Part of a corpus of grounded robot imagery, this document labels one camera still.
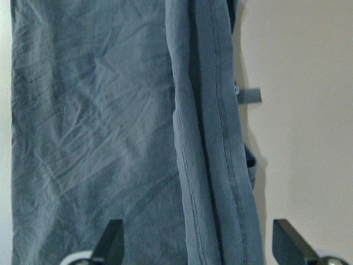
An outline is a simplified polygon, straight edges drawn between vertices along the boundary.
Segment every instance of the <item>seam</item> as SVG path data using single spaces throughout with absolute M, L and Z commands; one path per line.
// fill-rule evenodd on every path
M 173 16 L 173 10 L 174 10 L 174 0 L 171 1 L 171 7 L 170 7 L 170 13 L 169 13 L 169 19 L 170 19 L 170 48 L 173 49 L 174 47 L 174 16 Z M 175 79 L 175 70 L 172 67 L 172 72 L 173 72 L 173 78 Z M 177 93 L 175 92 L 175 108 L 177 108 L 177 102 L 178 102 L 178 96 Z M 200 236 L 200 227 L 199 227 L 199 221 L 197 219 L 197 210 L 196 210 L 196 204 L 195 204 L 195 197 L 194 197 L 194 192 L 192 191 L 192 187 L 190 186 L 190 178 L 189 178 L 189 168 L 188 168 L 188 162 L 186 160 L 186 154 L 185 154 L 185 149 L 184 149 L 184 137 L 183 137 L 183 130 L 181 129 L 181 122 L 180 122 L 180 115 L 177 110 L 176 111 L 176 122 L 178 125 L 178 130 L 180 132 L 180 146 L 181 146 L 181 154 L 183 157 L 183 166 L 184 166 L 184 171 L 185 171 L 185 178 L 187 181 L 188 189 L 189 189 L 189 196 L 191 200 L 191 211 L 192 211 L 192 216 L 194 219 L 194 229 L 195 229 L 195 236 L 196 236 L 196 247 L 197 247 L 197 254 L 199 255 L 199 260 L 202 265 L 206 265 L 206 260 L 204 256 L 204 252 L 202 249 L 202 242 L 201 242 L 201 236 Z
M 240 235 L 241 235 L 241 243 L 242 243 L 242 261 L 243 264 L 246 265 L 248 264 L 247 261 L 247 255 L 246 255 L 246 251 L 247 251 L 247 244 L 246 244 L 246 227 L 245 227 L 245 221 L 244 221 L 244 215 L 243 215 L 243 209 L 242 206 L 240 204 L 240 198 L 239 198 L 239 192 L 238 192 L 238 188 L 237 185 L 235 183 L 235 172 L 234 172 L 234 168 L 233 168 L 233 163 L 232 163 L 232 154 L 230 152 L 230 148 L 229 148 L 229 142 L 228 142 L 228 137 L 229 137 L 229 133 L 227 130 L 227 119 L 224 113 L 224 101 L 223 99 L 223 95 L 222 95 L 222 91 L 221 89 L 217 89 L 218 85 L 217 85 L 217 80 L 216 80 L 216 74 L 219 80 L 219 87 L 222 86 L 221 84 L 221 64 L 219 64 L 219 70 L 217 70 L 216 68 L 216 60 L 219 58 L 221 58 L 221 49 L 219 49 L 219 47 L 216 47 L 220 45 L 219 42 L 219 34 L 218 34 L 218 38 L 216 38 L 215 36 L 215 32 L 217 32 L 217 30 L 215 30 L 215 27 L 218 28 L 217 25 L 217 18 L 214 19 L 213 15 L 212 15 L 212 8 L 215 11 L 215 6 L 213 5 L 211 7 L 211 4 L 213 4 L 212 1 L 208 0 L 209 4 L 210 4 L 210 13 L 211 13 L 211 21 L 212 21 L 212 35 L 213 35 L 213 39 L 215 41 L 215 44 L 213 46 L 214 51 L 215 51 L 215 62 L 214 62 L 214 67 L 215 67 L 215 78 L 214 78 L 214 82 L 215 82 L 215 92 L 216 92 L 216 102 L 217 102 L 217 112 L 218 112 L 218 117 L 219 117 L 219 122 L 221 125 L 221 138 L 222 138 L 222 143 L 223 143 L 223 157 L 226 161 L 226 166 L 227 166 L 227 176 L 228 176 L 228 181 L 229 181 L 229 186 L 232 190 L 233 193 L 233 198 L 234 198 L 234 204 L 236 207 L 236 211 L 239 217 L 239 227 L 240 227 Z
M 177 113 L 177 121 L 178 121 L 178 129 L 180 131 L 181 153 L 183 155 L 183 164 L 184 164 L 184 169 L 185 169 L 185 176 L 186 176 L 186 181 L 188 182 L 189 194 L 190 194 L 190 200 L 191 200 L 192 215 L 194 217 L 197 252 L 199 254 L 199 259 L 200 259 L 201 264 L 206 264 L 204 252 L 202 250 L 202 242 L 201 242 L 201 237 L 200 237 L 199 222 L 198 222 L 198 219 L 197 219 L 195 197 L 194 197 L 194 193 L 192 192 L 192 187 L 190 186 L 190 179 L 189 179 L 190 173 L 189 173 L 188 161 L 186 160 L 186 154 L 185 154 L 185 149 L 184 149 L 184 145 L 185 144 L 184 144 L 183 130 L 181 129 L 179 113 Z

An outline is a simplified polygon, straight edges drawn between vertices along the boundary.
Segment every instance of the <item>blue-gray fabric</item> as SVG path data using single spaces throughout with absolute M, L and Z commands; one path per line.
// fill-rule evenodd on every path
M 227 1 L 11 9 L 12 265 L 93 249 L 110 219 L 123 265 L 263 264 Z
M 237 98 L 238 104 L 262 102 L 260 88 L 240 89 Z

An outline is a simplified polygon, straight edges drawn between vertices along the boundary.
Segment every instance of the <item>gray garment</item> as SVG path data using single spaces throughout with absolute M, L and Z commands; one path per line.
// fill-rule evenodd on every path
M 12 265 L 92 249 L 110 219 L 124 265 L 263 264 L 226 0 L 11 8 Z

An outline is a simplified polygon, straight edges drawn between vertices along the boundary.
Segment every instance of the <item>wrinkled fabric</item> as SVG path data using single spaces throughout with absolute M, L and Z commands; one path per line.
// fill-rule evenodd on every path
M 227 1 L 12 0 L 12 265 L 263 264 Z

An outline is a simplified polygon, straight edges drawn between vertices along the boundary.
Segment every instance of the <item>white wall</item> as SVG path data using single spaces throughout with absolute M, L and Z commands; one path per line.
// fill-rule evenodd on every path
M 234 34 L 237 82 L 260 87 L 242 106 L 259 159 L 256 201 L 271 255 L 274 218 L 315 249 L 353 264 L 353 1 L 241 0 Z M 10 263 L 10 9 L 0 0 L 0 261 Z
M 0 0 L 0 264 L 10 264 L 11 219 L 11 17 L 10 1 Z

